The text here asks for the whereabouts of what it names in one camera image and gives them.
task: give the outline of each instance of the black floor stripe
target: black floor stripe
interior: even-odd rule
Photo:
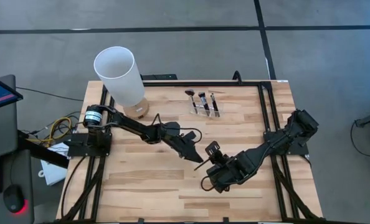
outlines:
[[[273,68],[273,62],[271,57],[270,45],[268,43],[267,32],[265,31],[264,20],[262,17],[262,11],[259,0],[254,0],[255,12],[257,13],[257,19],[259,20],[260,35],[262,41],[262,47],[264,49],[265,59],[267,61],[269,79],[276,80],[275,69]]]
[[[104,29],[35,29],[0,30],[0,34],[96,34],[129,32],[189,32],[189,31],[248,31],[260,30],[257,26],[205,26],[205,27],[139,27]]]
[[[350,26],[267,26],[265,30],[369,30],[370,25]]]
[[[139,27],[139,28],[102,28],[102,29],[34,29],[34,30],[0,30],[0,34],[103,34],[131,32],[202,32],[202,31],[268,31],[284,30],[370,30],[370,25],[360,26],[209,26],[209,27]]]

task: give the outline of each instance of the desk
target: desk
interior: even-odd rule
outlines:
[[[102,82],[88,83],[81,121],[88,105],[99,104],[102,86]],[[184,93],[188,88],[206,94],[213,92],[216,100],[224,104],[226,114],[221,118],[190,114]],[[284,127],[295,109],[290,86],[287,82],[273,81],[272,88],[280,124]],[[256,87],[146,87],[145,97],[150,109],[141,122],[150,124],[159,113],[163,122],[177,121],[181,127],[200,129],[203,139],[196,144],[196,149],[203,159],[207,158],[205,147],[213,140],[220,144],[222,152],[230,156],[263,143],[265,127]],[[78,130],[87,132],[82,126]],[[198,164],[180,159],[174,150],[163,143],[147,145],[138,136],[119,128],[113,128],[112,133],[113,142],[103,175],[98,222],[136,222],[138,218],[144,218],[146,222],[221,222],[222,217],[229,217],[232,222],[281,220],[269,157],[264,160],[257,175],[243,185],[232,185],[230,192],[222,194],[205,192],[200,187],[200,180],[211,165],[193,171]],[[66,183],[79,160],[71,159]],[[300,156],[289,156],[288,160],[294,189],[313,213],[322,216],[309,164]],[[88,158],[79,166],[68,187],[65,213],[83,191],[87,164]],[[86,218],[90,216],[92,198],[93,193],[88,199]],[[289,201],[286,204],[288,216],[291,217]]]
[[[20,214],[13,214],[4,204],[3,193],[0,193],[0,223],[33,223],[34,206],[31,182],[31,162],[30,151],[21,150],[13,154],[7,154],[0,159],[2,177],[2,187],[7,189],[11,184],[17,184],[22,189],[26,200],[25,209]]]

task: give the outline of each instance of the clear acrylic holder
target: clear acrylic holder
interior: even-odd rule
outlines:
[[[209,111],[204,109],[204,106],[202,105],[201,101],[195,101],[196,107],[193,106],[192,99],[189,97],[189,112],[191,114],[199,115],[199,116],[207,116],[210,118],[220,118],[222,117],[224,113],[224,104],[217,103],[218,111],[214,111],[214,107],[212,105],[211,101],[207,101],[207,104],[209,105]]]

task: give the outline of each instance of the floor tile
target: floor tile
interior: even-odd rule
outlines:
[[[266,26],[370,25],[370,0],[260,0]]]
[[[370,223],[370,158],[350,141],[353,121],[370,114],[370,31],[271,31],[268,39],[277,78],[320,124],[308,147],[324,216]],[[370,127],[354,140],[370,154]]]
[[[0,35],[0,76],[15,74],[17,86],[82,99],[89,80],[98,80],[93,60],[103,49],[128,47],[140,72],[175,73],[179,79],[267,79],[258,31],[134,34]],[[81,102],[21,90],[20,129],[40,129]]]
[[[248,0],[0,0],[0,29],[256,25]]]

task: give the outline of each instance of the tall white cylinder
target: tall white cylinder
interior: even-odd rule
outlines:
[[[124,47],[102,50],[93,62],[93,68],[113,99],[124,107],[138,104],[145,95],[134,55]]]

